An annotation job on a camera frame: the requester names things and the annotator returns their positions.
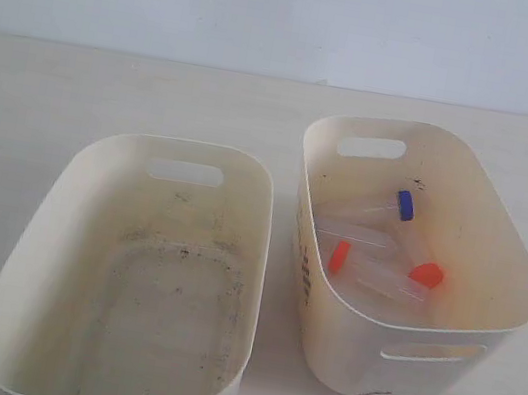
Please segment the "blue-capped clear tube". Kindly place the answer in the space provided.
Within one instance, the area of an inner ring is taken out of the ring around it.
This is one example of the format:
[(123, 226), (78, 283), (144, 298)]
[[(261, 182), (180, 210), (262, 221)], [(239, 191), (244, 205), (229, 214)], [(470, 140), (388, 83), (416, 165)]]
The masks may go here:
[(414, 219), (415, 213), (413, 201), (409, 190), (399, 190), (387, 196), (366, 195), (335, 202), (328, 210), (335, 217), (365, 224), (387, 221), (410, 222)]

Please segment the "clear tube with hidden cap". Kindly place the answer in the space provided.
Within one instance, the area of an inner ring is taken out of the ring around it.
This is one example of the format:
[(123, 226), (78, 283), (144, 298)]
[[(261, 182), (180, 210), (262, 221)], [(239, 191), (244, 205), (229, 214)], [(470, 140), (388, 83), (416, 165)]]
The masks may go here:
[(326, 247), (335, 247), (345, 241), (363, 254), (387, 259), (397, 253), (398, 245), (392, 237), (377, 229), (341, 222), (329, 217), (314, 217), (318, 242)]

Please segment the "cream plastic bin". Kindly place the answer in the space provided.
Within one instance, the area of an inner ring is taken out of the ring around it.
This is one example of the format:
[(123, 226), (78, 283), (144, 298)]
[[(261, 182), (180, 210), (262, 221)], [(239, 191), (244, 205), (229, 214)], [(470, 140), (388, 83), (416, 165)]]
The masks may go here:
[(237, 395), (272, 183), (249, 154), (178, 138), (79, 151), (0, 271), (0, 390)]
[[(528, 252), (472, 149), (428, 123), (335, 116), (303, 137), (294, 245), (306, 363), (344, 395), (438, 395), (528, 323)], [(327, 280), (313, 208), (409, 190), (444, 271), (412, 312), (346, 301)]]

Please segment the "orange-capped tube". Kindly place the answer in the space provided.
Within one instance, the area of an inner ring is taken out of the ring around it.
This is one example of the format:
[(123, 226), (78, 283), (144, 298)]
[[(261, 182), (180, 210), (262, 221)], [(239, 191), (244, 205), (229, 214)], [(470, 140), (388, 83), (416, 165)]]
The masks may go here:
[(371, 291), (406, 305), (427, 304), (426, 287), (380, 261), (370, 259), (345, 240), (338, 241), (329, 251), (326, 268), (333, 280), (343, 286)]
[(426, 289), (434, 289), (444, 281), (444, 271), (435, 261), (426, 238), (413, 221), (395, 224), (401, 246), (410, 262), (408, 278)]

